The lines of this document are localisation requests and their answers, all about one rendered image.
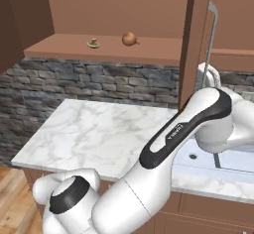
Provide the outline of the brown base cabinets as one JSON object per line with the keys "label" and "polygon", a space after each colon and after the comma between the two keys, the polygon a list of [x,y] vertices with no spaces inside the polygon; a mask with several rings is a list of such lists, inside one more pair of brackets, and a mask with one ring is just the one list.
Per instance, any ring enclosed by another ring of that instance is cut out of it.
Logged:
{"label": "brown base cabinets", "polygon": [[254,234],[254,175],[174,173],[170,199],[134,234]]}

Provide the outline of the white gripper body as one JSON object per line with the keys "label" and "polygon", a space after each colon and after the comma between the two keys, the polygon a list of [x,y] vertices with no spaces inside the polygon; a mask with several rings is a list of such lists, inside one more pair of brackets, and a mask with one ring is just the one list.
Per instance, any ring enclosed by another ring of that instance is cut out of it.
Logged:
{"label": "white gripper body", "polygon": [[196,88],[202,87],[221,87],[220,74],[210,64],[201,63],[197,67]]}

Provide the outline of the brown onion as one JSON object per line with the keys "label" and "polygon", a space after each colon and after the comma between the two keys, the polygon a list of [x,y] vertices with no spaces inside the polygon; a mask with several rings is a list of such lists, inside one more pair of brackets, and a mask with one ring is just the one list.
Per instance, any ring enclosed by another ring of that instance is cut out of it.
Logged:
{"label": "brown onion", "polygon": [[122,36],[122,43],[127,47],[131,47],[131,46],[134,46],[134,45],[139,45],[137,37],[131,32],[125,33]]}

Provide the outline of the brown neighbouring wall cabinet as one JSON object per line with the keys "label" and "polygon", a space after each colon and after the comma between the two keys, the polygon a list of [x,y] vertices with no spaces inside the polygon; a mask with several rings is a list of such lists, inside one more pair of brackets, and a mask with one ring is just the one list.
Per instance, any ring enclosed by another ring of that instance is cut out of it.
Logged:
{"label": "brown neighbouring wall cabinet", "polygon": [[254,72],[254,0],[212,0],[218,22],[210,62],[220,70]]}

